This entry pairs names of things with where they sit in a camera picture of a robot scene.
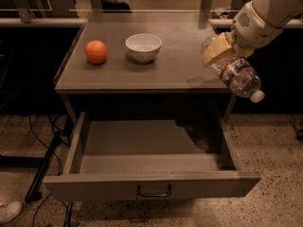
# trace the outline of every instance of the white bowl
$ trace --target white bowl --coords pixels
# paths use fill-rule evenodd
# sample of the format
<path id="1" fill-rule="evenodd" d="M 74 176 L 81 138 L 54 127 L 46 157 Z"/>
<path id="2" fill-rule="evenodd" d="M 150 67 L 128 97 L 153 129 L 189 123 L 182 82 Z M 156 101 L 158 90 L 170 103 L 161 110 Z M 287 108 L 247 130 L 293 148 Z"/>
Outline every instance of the white bowl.
<path id="1" fill-rule="evenodd" d="M 162 41 L 153 34 L 135 34 L 126 40 L 129 55 L 140 63 L 148 63 L 156 58 Z"/>

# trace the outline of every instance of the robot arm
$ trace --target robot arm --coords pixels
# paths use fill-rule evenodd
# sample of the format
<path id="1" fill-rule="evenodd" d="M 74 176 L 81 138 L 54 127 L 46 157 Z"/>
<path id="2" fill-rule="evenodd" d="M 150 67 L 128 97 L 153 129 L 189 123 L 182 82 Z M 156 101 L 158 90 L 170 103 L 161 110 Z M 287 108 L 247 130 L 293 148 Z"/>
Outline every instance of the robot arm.
<path id="1" fill-rule="evenodd" d="M 205 67 L 222 57 L 249 57 L 254 49 L 269 44 L 296 15 L 303 13 L 303 0 L 253 0 L 233 19 L 231 32 L 219 35 L 205 50 Z"/>

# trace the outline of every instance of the black cable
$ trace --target black cable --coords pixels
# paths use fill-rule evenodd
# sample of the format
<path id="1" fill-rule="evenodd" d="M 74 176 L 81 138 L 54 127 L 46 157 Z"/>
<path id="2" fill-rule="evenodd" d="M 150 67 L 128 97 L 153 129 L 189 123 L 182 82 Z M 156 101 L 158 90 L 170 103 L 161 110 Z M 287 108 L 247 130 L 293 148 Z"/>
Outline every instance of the black cable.
<path id="1" fill-rule="evenodd" d="M 36 216 L 37 216 L 39 210 L 41 209 L 41 207 L 46 203 L 46 201 L 49 199 L 50 196 L 51 196 L 51 193 L 49 193 L 45 197 L 45 199 L 40 203 L 40 205 L 36 209 L 35 214 L 34 214 L 33 219 L 32 219 L 32 227 L 35 227 Z M 63 227 L 65 227 L 65 226 L 69 226 L 70 227 L 71 226 L 71 217 L 72 217 L 72 211 L 73 211 L 73 204 L 74 204 L 74 202 L 69 202 L 67 205 L 63 202 L 62 204 L 65 207 L 65 217 L 64 217 Z"/>
<path id="2" fill-rule="evenodd" d="M 35 214 L 34 214 L 34 217 L 32 218 L 32 227 L 35 227 L 35 218 L 36 218 L 36 216 L 37 216 L 37 214 L 38 214 L 40 208 L 42 207 L 42 205 L 45 204 L 45 202 L 48 200 L 48 198 L 50 197 L 50 195 L 51 195 L 51 193 L 48 194 L 48 195 L 46 196 L 46 198 L 45 198 L 45 199 L 40 203 L 40 205 L 38 206 L 38 208 L 37 208 L 37 210 L 36 210 L 36 212 L 35 212 Z"/>
<path id="3" fill-rule="evenodd" d="M 52 125 L 52 131 L 54 132 L 54 134 L 56 133 L 54 131 L 54 129 L 57 129 L 58 131 L 62 131 L 62 129 L 60 129 L 59 127 L 57 127 L 55 125 L 55 122 L 56 120 L 60 117 L 61 115 L 59 114 L 58 116 L 56 116 L 56 118 L 54 120 L 51 120 L 51 117 L 50 115 L 48 116 L 48 119 L 49 121 L 51 122 L 51 125 Z M 38 135 L 35 133 L 34 129 L 32 128 L 32 122 L 31 122 L 31 117 L 30 115 L 28 116 L 28 119 L 29 119 L 29 126 L 30 126 L 30 130 L 31 132 L 34 134 L 34 136 L 36 137 L 36 139 L 45 147 L 45 148 L 48 148 L 48 146 L 38 137 Z M 62 171 L 61 171 L 61 168 L 62 168 L 62 164 L 61 164 L 61 161 L 59 159 L 59 157 L 54 153 L 52 152 L 52 154 L 57 158 L 58 160 L 58 163 L 59 163 L 59 171 L 58 171 L 58 174 L 57 176 L 60 176 L 62 174 Z M 49 197 L 51 196 L 51 193 L 48 194 L 45 199 L 40 203 L 40 205 L 38 206 L 37 210 L 35 211 L 35 214 L 33 216 L 33 219 L 32 219 L 32 227 L 35 226 L 35 218 L 39 212 L 39 210 L 41 209 L 41 207 L 45 204 L 45 202 L 49 199 Z M 65 217 L 64 217 L 64 223 L 63 223 L 63 227 L 65 226 L 71 226 L 71 217 L 72 217 L 72 209 L 73 209 L 73 203 L 74 202 L 69 202 L 67 205 L 63 202 L 62 204 L 64 205 L 65 207 Z"/>
<path id="4" fill-rule="evenodd" d="M 35 133 L 34 129 L 32 128 L 32 123 L 31 123 L 31 117 L 30 115 L 28 116 L 28 119 L 29 119 L 29 126 L 30 126 L 30 130 L 31 132 L 33 133 L 33 135 L 36 137 L 36 139 L 45 147 L 45 148 L 48 148 L 48 146 L 38 137 L 38 135 Z M 61 169 L 62 169 L 62 164 L 61 164 L 61 161 L 59 159 L 59 157 L 56 155 L 55 152 L 52 152 L 52 154 L 57 158 L 58 160 L 58 163 L 59 163 L 59 170 L 58 170 L 58 174 L 57 175 L 60 175 L 61 174 Z"/>
<path id="5" fill-rule="evenodd" d="M 72 201 L 69 202 L 69 210 L 66 212 L 66 216 L 65 217 L 67 217 L 67 218 L 65 219 L 63 227 L 65 227 L 65 226 L 71 227 L 73 205 L 74 205 L 74 202 L 72 202 Z"/>
<path id="6" fill-rule="evenodd" d="M 59 117 L 61 117 L 62 114 L 59 114 L 57 115 L 54 119 L 51 118 L 50 114 L 48 115 L 48 120 L 49 120 L 49 123 L 51 124 L 51 130 L 53 131 L 53 133 L 55 134 L 55 129 L 57 129 L 58 131 L 61 131 L 63 133 L 63 129 L 59 128 L 57 125 L 56 125 L 56 121 L 58 120 Z M 63 141 L 61 139 L 62 143 L 64 145 L 66 145 L 67 147 L 70 148 L 70 138 L 67 136 L 67 143 L 65 141 Z"/>

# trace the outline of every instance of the cabinet top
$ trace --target cabinet top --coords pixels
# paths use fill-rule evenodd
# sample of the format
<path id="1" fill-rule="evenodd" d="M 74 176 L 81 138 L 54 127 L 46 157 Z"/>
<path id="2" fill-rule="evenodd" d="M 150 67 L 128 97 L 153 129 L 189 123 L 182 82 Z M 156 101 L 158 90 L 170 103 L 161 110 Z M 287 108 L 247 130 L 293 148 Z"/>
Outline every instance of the cabinet top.
<path id="1" fill-rule="evenodd" d="M 129 58 L 125 42 L 138 33 L 162 40 L 156 60 L 139 64 Z M 201 61 L 201 44 L 215 31 L 202 12 L 157 11 L 91 14 L 55 78 L 60 94 L 127 91 L 225 91 L 225 85 Z M 104 42 L 107 61 L 90 64 L 84 48 Z"/>

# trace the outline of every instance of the shoe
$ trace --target shoe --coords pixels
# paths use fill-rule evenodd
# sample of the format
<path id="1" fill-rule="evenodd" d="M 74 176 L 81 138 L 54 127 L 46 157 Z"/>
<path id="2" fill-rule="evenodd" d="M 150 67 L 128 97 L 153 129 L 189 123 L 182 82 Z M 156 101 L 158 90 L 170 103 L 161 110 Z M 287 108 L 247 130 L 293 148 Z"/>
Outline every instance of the shoe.
<path id="1" fill-rule="evenodd" d="M 22 211 L 23 204 L 20 201 L 12 201 L 0 206 L 0 224 L 8 223 L 16 218 Z"/>

